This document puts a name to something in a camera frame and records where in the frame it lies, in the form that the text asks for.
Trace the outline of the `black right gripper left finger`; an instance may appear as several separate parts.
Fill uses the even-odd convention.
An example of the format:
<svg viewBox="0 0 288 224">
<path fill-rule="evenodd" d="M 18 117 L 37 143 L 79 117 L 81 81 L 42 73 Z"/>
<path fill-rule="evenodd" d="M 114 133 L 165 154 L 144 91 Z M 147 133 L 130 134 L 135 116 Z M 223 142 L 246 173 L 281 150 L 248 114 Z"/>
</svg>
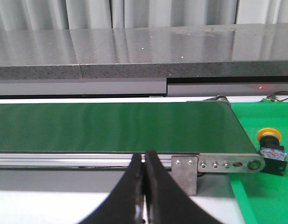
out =
<svg viewBox="0 0 288 224">
<path fill-rule="evenodd" d="M 131 162 L 109 196 L 81 224 L 141 224 L 143 221 L 141 155 Z"/>
</svg>

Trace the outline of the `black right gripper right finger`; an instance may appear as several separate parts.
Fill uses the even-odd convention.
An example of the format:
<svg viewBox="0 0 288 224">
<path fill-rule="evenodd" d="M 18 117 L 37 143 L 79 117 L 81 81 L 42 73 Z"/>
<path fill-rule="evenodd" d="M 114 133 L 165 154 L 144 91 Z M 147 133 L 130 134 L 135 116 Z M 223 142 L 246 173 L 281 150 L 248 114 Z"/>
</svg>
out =
<svg viewBox="0 0 288 224">
<path fill-rule="evenodd" d="M 145 153 L 145 194 L 150 224 L 219 224 L 173 180 L 155 151 Z"/>
</svg>

